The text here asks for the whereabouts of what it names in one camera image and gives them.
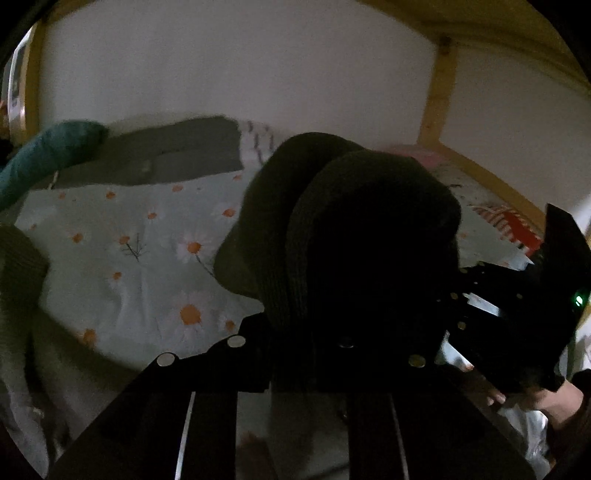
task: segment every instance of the finger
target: finger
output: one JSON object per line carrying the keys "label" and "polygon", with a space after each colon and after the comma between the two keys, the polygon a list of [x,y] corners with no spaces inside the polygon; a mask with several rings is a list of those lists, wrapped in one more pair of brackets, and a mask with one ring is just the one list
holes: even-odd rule
{"label": "finger", "polygon": [[489,394],[490,397],[493,398],[494,401],[500,403],[501,405],[503,405],[503,403],[505,403],[505,401],[507,400],[507,397],[504,396],[496,388],[493,388],[493,389],[489,390],[488,394]]}

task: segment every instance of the wooden bed frame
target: wooden bed frame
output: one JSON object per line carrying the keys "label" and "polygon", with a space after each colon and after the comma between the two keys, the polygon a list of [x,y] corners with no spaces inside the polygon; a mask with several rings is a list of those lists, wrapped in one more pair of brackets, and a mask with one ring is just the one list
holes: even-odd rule
{"label": "wooden bed frame", "polygon": [[[41,48],[47,26],[93,1],[96,0],[60,0],[33,27],[20,78],[24,106],[21,111],[21,130],[16,132],[17,138],[26,141],[39,129],[37,92]],[[455,84],[458,46],[484,43],[493,49],[504,48],[522,58],[527,56],[558,81],[587,94],[591,93],[591,85],[552,25],[525,0],[502,0],[494,2],[493,7],[487,0],[450,0],[445,7],[436,5],[435,0],[362,0],[362,3],[395,17],[439,45],[417,143],[443,154],[543,232],[545,214],[540,208],[478,163],[441,143],[440,136]],[[490,10],[494,9],[498,14],[496,17],[503,18],[504,10],[508,19],[518,17],[519,20],[517,23],[506,20],[506,25],[497,25],[495,28],[466,22],[466,18],[474,14],[474,9],[469,8],[474,3],[478,4],[477,10],[482,10],[485,14],[490,14]],[[516,6],[519,15],[511,16],[510,13],[514,12]],[[525,28],[531,28],[535,35],[524,38]],[[591,231],[587,238],[591,245]]]}

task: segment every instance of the white wall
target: white wall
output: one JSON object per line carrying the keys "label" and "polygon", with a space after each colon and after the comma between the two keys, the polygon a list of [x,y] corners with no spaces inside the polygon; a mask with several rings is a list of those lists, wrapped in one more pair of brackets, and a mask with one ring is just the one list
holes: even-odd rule
{"label": "white wall", "polygon": [[98,0],[48,29],[41,124],[224,113],[414,143],[434,55],[354,0]]}
{"label": "white wall", "polygon": [[591,99],[510,57],[463,48],[441,141],[538,207],[591,219]]}

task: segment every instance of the dark green knit fabric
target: dark green knit fabric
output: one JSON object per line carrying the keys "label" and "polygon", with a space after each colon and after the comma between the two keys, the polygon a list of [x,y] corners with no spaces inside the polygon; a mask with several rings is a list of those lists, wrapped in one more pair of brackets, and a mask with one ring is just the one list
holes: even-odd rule
{"label": "dark green knit fabric", "polygon": [[0,223],[0,306],[37,307],[48,262],[14,225]]}
{"label": "dark green knit fabric", "polygon": [[[326,255],[341,246],[340,263],[348,265],[341,272],[344,277],[360,263],[370,263],[359,272],[374,277],[380,263],[390,257],[424,257],[417,251],[419,245],[435,248],[452,241],[459,212],[449,189],[413,158],[362,150],[332,161],[310,182],[290,217],[286,262],[294,314],[298,316],[294,320],[300,322],[307,316],[307,257],[310,241],[319,232],[316,223],[335,222],[332,247],[326,245]],[[324,214],[338,220],[323,220]],[[392,248],[381,250],[378,245],[384,241]],[[351,294],[361,289],[362,285],[355,287]]]}
{"label": "dark green knit fabric", "polygon": [[[256,291],[278,330],[287,329],[291,318],[285,272],[285,235],[291,211],[328,162],[362,149],[335,135],[296,135],[280,145],[245,193],[238,222],[216,256],[214,274],[230,291]],[[243,269],[238,278],[230,273],[231,259],[236,258],[228,253],[232,244],[252,274],[254,286],[241,286],[236,281],[246,278]]]}

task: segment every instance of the teal fabric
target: teal fabric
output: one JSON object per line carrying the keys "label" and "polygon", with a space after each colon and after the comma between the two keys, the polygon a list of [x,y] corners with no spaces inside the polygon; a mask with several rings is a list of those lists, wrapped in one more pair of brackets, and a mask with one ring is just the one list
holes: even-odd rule
{"label": "teal fabric", "polygon": [[0,173],[0,211],[56,170],[91,160],[107,134],[97,122],[68,121],[36,135]]}

